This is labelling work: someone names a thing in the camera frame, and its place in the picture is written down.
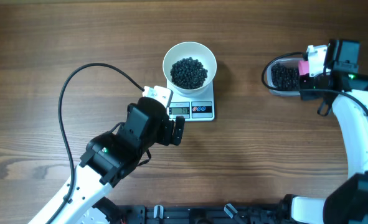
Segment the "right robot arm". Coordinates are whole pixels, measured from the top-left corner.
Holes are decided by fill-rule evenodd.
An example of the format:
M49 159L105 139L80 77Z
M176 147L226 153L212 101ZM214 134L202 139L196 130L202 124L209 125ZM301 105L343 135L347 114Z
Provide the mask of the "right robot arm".
M308 46L299 63L302 98L323 98L337 118L344 140L348 180L326 199L294 196L289 218L300 223L368 223L368 75L358 72L360 44L331 39Z

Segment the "pink scoop blue handle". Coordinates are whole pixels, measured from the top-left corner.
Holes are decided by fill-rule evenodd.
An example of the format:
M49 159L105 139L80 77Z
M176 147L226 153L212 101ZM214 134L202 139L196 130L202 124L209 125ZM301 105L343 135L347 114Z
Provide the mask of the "pink scoop blue handle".
M309 62L307 60L300 60L298 62L299 76L303 76L309 73Z

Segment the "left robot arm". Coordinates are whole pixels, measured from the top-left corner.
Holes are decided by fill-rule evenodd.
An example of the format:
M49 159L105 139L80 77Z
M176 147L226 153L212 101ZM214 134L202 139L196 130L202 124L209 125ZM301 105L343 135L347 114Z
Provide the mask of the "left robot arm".
M148 163L149 148L157 143L181 143L185 119L171 120L159 101L142 97L128 105L126 121L93 138L65 185L31 223L76 223L106 197L118 182Z

